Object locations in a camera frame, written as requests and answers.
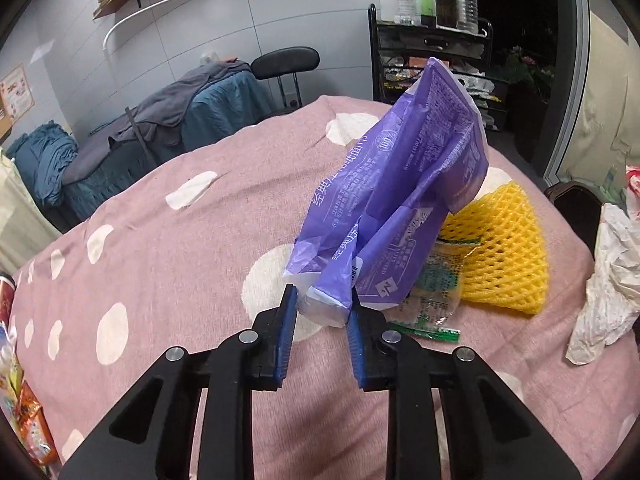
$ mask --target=floor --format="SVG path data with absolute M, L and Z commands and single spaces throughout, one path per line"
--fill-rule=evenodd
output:
M 544 179 L 536 174 L 532 165 L 520 156 L 516 150 L 514 135 L 512 133 L 487 132 L 486 140 L 489 146 L 502 153 L 511 164 L 527 175 L 529 179 L 538 186 L 540 191 L 544 191 L 548 187 Z

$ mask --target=black storage cart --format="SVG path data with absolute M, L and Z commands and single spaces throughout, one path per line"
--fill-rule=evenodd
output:
M 371 45 L 371 71 L 373 99 L 393 104 L 424 70 L 429 57 L 445 62 L 466 62 L 485 72 L 491 65 L 494 30 L 491 23 L 478 19 L 479 34 L 449 27 L 424 27 L 379 22 L 376 6 L 369 7 L 369 39 Z M 469 90 L 478 108 L 493 118 L 493 129 L 501 130 L 507 117 L 504 105 L 508 85 L 505 81 L 452 70 L 466 87 L 469 77 L 489 80 L 494 88 L 490 92 Z

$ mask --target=green bottle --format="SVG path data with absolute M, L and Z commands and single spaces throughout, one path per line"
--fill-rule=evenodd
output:
M 436 9 L 433 0 L 420 2 L 420 22 L 427 27 L 436 26 Z

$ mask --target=red can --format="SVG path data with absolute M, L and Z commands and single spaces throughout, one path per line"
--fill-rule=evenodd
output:
M 0 271 L 0 323 L 9 327 L 11 306 L 14 304 L 15 282 L 10 274 Z

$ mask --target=yellow foam net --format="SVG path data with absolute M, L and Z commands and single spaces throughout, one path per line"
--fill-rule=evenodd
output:
M 536 314 L 545 304 L 548 267 L 542 230 L 524 190 L 509 182 L 449 215 L 446 240 L 480 238 L 465 260 L 462 299 Z

